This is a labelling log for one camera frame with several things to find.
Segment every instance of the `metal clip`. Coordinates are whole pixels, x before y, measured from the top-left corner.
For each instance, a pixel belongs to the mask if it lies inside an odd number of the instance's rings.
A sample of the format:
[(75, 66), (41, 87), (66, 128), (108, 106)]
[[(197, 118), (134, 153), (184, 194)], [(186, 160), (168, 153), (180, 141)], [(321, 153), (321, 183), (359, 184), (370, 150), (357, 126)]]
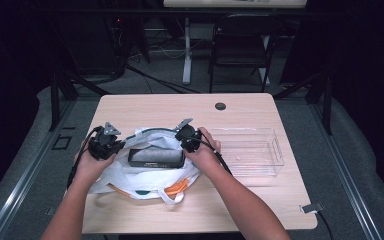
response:
[(105, 129), (104, 129), (105, 135), (120, 135), (121, 132), (118, 131), (111, 123), (106, 122), (105, 123)]
[(313, 203), (306, 206), (300, 206), (301, 212), (307, 213), (318, 213), (323, 210), (324, 207), (321, 203)]
[(179, 129), (182, 129), (184, 126), (188, 125), (190, 122), (192, 122), (193, 118), (186, 118), (184, 119), (179, 125), (177, 125), (174, 130), (177, 131)]

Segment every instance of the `wooden table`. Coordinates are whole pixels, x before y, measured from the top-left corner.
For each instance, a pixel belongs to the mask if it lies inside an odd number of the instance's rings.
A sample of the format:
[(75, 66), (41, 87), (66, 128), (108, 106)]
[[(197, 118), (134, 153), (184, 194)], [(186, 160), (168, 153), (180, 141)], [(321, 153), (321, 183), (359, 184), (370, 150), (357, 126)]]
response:
[[(226, 104), (225, 110), (215, 108), (219, 102)], [(109, 121), (122, 132), (120, 138), (125, 138), (141, 127), (174, 128), (185, 118), (193, 118), (191, 125), (196, 128), (274, 129), (284, 166), (277, 176), (267, 176), (261, 186), (249, 188), (267, 202), (286, 229), (317, 226), (313, 214), (300, 211), (299, 206), (310, 204), (310, 200), (269, 94), (107, 95), (98, 105), (90, 130)], [(115, 192), (89, 194), (83, 222), (83, 233), (233, 231), (238, 229), (205, 175), (185, 191), (185, 198), (177, 205), (167, 205), (161, 199), (134, 200)]]

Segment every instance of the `hand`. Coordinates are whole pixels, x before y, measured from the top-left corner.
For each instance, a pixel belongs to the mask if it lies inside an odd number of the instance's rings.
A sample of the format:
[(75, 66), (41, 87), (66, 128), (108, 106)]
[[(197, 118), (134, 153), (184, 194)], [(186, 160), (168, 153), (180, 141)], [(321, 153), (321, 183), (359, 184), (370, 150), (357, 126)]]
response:
[[(221, 151), (221, 143), (220, 141), (214, 140), (211, 134), (207, 131), (207, 129), (200, 127), (198, 128), (202, 133), (201, 140), (210, 144), (213, 148), (215, 148), (218, 152)], [(203, 143), (200, 144), (199, 148), (193, 152), (189, 153), (185, 152), (185, 156), (192, 160), (195, 165), (202, 170), (204, 173), (210, 171), (215, 167), (220, 167), (220, 163), (215, 156), (213, 150)]]
[[(76, 161), (78, 154), (79, 153), (77, 153), (74, 157), (74, 161)], [(107, 160), (97, 161), (86, 149), (81, 156), (79, 165), (77, 166), (77, 172), (74, 176), (73, 183), (81, 184), (89, 189), (101, 176), (104, 169), (114, 162), (115, 156), (116, 154), (113, 154)]]

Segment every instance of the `chair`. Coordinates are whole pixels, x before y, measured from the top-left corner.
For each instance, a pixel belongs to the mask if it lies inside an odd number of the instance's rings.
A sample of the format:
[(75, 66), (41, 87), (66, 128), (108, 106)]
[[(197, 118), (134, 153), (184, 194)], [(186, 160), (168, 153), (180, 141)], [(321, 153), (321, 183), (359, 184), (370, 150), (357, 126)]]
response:
[[(214, 25), (212, 51), (208, 67), (210, 90), (213, 92), (214, 66), (265, 68), (261, 92), (267, 82), (273, 46), (283, 31), (282, 21), (273, 16), (256, 14), (234, 14), (220, 18)], [(267, 45), (263, 36), (268, 36)]]

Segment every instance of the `round hole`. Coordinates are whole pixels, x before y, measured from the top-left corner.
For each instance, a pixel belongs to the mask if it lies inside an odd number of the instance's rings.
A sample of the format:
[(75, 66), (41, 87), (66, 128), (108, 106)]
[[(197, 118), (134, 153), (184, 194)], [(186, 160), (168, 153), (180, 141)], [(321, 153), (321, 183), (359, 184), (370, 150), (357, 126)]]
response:
[(226, 104), (224, 104), (224, 103), (216, 103), (215, 107), (216, 107), (217, 110), (222, 111), (222, 110), (226, 109)]

